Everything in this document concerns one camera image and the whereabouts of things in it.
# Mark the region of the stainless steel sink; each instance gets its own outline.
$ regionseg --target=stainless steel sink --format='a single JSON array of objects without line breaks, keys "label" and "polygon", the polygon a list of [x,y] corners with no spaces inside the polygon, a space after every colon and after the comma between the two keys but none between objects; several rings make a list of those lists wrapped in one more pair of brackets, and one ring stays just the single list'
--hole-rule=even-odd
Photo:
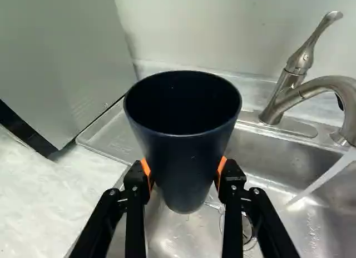
[{"label": "stainless steel sink", "polygon": [[[301,257],[354,257],[355,164],[307,198],[285,206],[346,151],[329,138],[334,127],[313,126],[318,135],[308,138],[237,123],[226,156],[236,159],[246,173],[245,188],[261,187],[267,192]],[[156,191],[145,211],[150,258],[220,257],[224,207],[214,187],[193,214],[170,211]],[[253,233],[248,226],[245,230],[245,257],[262,257]],[[117,226],[107,257],[124,257],[124,245],[125,218]]]}]

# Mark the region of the countertop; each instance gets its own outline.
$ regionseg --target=countertop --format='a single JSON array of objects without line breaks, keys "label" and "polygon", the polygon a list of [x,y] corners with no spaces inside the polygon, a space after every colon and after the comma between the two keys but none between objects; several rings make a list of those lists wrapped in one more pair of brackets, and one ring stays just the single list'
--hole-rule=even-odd
[{"label": "countertop", "polygon": [[64,257],[125,169],[74,143],[46,159],[0,126],[0,257]]}]

